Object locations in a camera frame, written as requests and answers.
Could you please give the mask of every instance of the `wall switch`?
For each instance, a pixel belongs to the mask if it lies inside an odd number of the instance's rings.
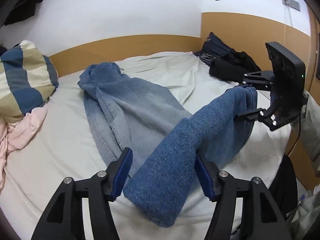
[[[300,11],[300,4],[295,0],[282,0],[282,3],[284,5],[287,5],[291,8],[294,8],[294,9]]]

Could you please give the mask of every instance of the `blue jeans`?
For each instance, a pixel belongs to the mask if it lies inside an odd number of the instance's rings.
[[[125,147],[131,148],[130,177],[179,121],[191,116],[167,88],[129,78],[115,63],[89,66],[78,85],[103,161],[109,165]]]
[[[234,117],[257,108],[253,87],[234,87],[190,118],[183,118],[147,158],[124,187],[130,199],[151,221],[170,227],[195,181],[196,152],[222,168],[247,142],[253,123]]]

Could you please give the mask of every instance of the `cable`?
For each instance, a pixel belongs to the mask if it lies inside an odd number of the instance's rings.
[[[292,22],[292,16],[291,16],[291,11],[290,11],[290,7],[287,4],[287,2],[284,2],[284,46],[286,47],[286,41],[287,41],[287,24],[286,24],[286,20],[287,20],[287,10],[289,12],[289,19],[290,19],[290,23],[291,23],[291,27],[293,28],[293,22]],[[293,43],[293,52],[295,53],[295,42]]]
[[[295,149],[297,143],[298,143],[298,140],[299,140],[299,137],[300,137],[300,133],[301,133],[301,112],[299,114],[299,133],[298,133],[298,137],[294,143],[294,145],[291,147],[289,153],[288,153],[288,157],[290,157],[290,155],[292,154],[293,150]]]

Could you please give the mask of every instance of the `white bed sheet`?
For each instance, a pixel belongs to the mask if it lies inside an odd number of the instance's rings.
[[[222,82],[208,74],[208,66],[192,53],[161,52],[117,62],[122,72],[167,87],[186,110],[195,113],[236,83]],[[22,240],[30,239],[52,194],[63,178],[86,179],[106,165],[90,133],[77,86],[81,72],[60,78],[48,102],[47,117],[33,140],[21,151],[9,154],[0,207]],[[258,107],[270,101],[258,92]],[[269,187],[283,157],[291,128],[270,132],[256,122],[240,153],[224,169],[234,177],[259,176]],[[190,195],[171,228],[160,228],[145,220],[123,195],[110,204],[120,239],[204,239],[215,203],[199,189]],[[240,224],[242,201],[237,200],[233,228]],[[93,239],[87,200],[84,200],[86,238]]]

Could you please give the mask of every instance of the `striped pillow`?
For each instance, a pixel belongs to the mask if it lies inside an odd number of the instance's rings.
[[[23,41],[0,56],[0,114],[8,123],[41,106],[58,85],[50,59],[32,42]]]

